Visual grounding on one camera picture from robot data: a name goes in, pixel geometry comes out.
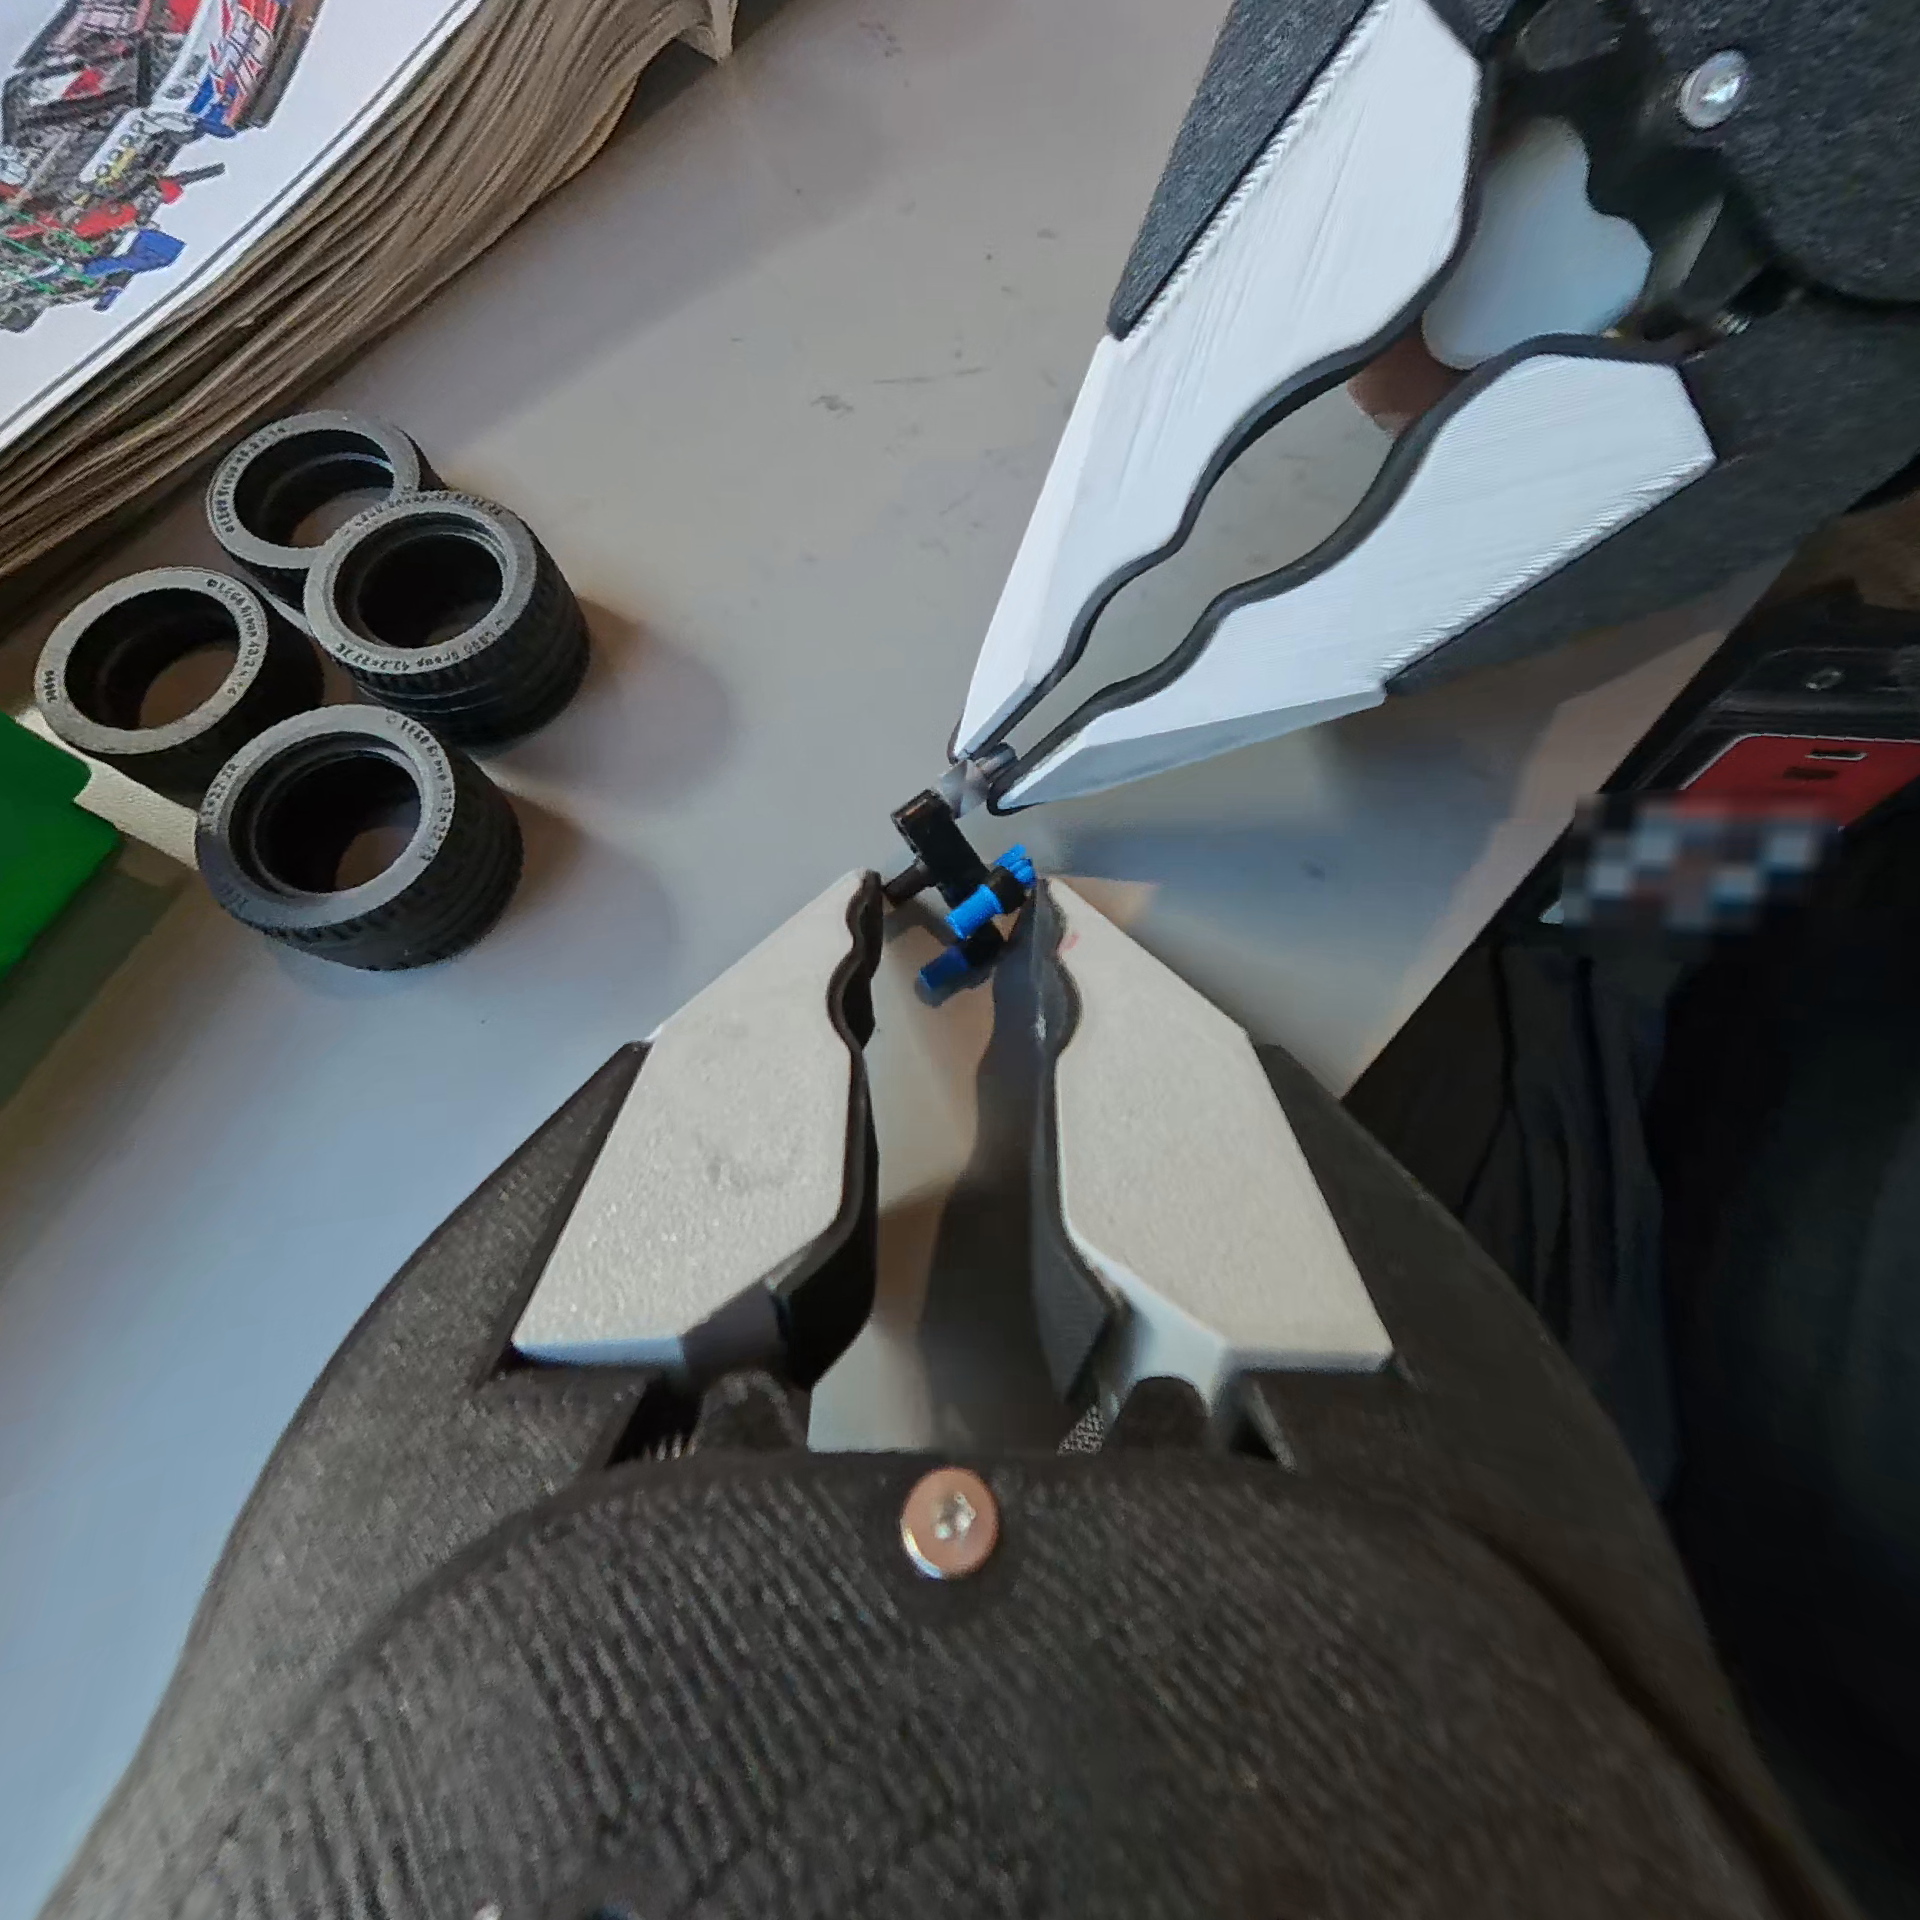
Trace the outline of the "red black flat item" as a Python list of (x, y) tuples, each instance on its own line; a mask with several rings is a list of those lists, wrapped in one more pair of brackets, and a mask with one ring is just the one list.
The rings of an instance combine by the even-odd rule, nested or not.
[(1915, 775), (1918, 614), (1830, 586), (1748, 614), (1600, 793), (1850, 829)]

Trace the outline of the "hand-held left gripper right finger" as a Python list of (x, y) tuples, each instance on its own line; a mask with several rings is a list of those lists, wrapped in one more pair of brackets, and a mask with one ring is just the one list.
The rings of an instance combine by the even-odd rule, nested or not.
[(1125, 1423), (1282, 1444), (1270, 1389), (1391, 1381), (1395, 1346), (1243, 1027), (1074, 883), (1020, 913), (985, 1143), (1063, 1448)]

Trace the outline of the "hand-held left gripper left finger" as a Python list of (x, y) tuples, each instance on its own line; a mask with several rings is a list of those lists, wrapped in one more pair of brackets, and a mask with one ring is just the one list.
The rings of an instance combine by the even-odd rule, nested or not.
[(512, 1333), (533, 1363), (685, 1389), (821, 1381), (876, 1291), (873, 1033), (881, 891), (851, 870), (642, 1046)]

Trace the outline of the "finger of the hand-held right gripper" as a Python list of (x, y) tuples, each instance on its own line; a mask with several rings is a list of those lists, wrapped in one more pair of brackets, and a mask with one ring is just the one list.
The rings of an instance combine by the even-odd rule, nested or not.
[(1481, 64), (1427, 3), (1367, 5), (1125, 332), (1106, 334), (985, 626), (953, 755), (1059, 683), (1263, 423), (1356, 368), (1457, 253)]
[(1713, 464), (1676, 359), (1512, 348), (1411, 424), (1333, 535), (1219, 593), (1167, 657), (1022, 755), (993, 811), (1087, 798), (1376, 708), (1395, 675)]

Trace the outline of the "grey desk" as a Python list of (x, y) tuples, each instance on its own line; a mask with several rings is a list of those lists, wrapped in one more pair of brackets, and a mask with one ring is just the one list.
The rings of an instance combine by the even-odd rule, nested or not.
[[(526, 517), (587, 685), (494, 762), (484, 943), (349, 973), (125, 856), (155, 924), (3, 1106), (3, 1917), (115, 1786), (338, 1343), (617, 1044), (943, 770), (979, 638), (1221, 5), (742, 5), (321, 404)], [(1025, 842), (1346, 1092), (1784, 560), (1684, 608), (1119, 789)], [(1030, 1446), (1023, 969), (876, 979), (876, 1317), (827, 1448)]]

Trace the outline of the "black rubber toy tyre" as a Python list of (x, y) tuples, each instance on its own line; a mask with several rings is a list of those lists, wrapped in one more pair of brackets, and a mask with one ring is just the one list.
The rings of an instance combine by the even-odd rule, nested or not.
[(245, 742), (195, 817), (227, 918), (357, 973), (408, 973), (481, 940), (521, 872), (513, 804), (462, 750), (369, 704), (299, 712)]
[(293, 620), (326, 540), (351, 519), (439, 489), (404, 429), (346, 409), (280, 416), (231, 444), (203, 494), (227, 563)]
[(162, 566), (98, 588), (60, 619), (33, 699), (66, 748), (199, 804), (260, 732), (324, 703), (324, 660), (258, 588)]
[(355, 692), (471, 752), (543, 729), (590, 664), (584, 611), (530, 526), (471, 492), (385, 499), (324, 540), (301, 614)]

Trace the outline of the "black brick assembly blue pins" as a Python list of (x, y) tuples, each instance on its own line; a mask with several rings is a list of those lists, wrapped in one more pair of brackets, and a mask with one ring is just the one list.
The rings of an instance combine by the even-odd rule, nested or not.
[(891, 813), (891, 826), (907, 850), (906, 867), (879, 885), (885, 909), (899, 909), (936, 893), (942, 905), (940, 948), (918, 973), (918, 993), (942, 1005), (989, 973), (1009, 944), (1016, 923), (1034, 897), (1031, 856), (1009, 846), (987, 863), (964, 833), (955, 806), (923, 789)]

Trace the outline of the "green storage bin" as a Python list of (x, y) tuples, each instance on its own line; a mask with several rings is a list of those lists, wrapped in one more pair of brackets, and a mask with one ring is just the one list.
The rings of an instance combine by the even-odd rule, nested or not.
[(84, 806), (90, 767), (2, 716), (2, 980), (98, 965), (113, 933), (122, 834)]

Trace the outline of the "open instruction booklet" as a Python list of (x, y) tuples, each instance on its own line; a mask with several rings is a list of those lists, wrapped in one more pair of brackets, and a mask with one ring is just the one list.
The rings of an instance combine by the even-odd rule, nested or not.
[(733, 3), (3, 5), (2, 581), (24, 608), (408, 318)]

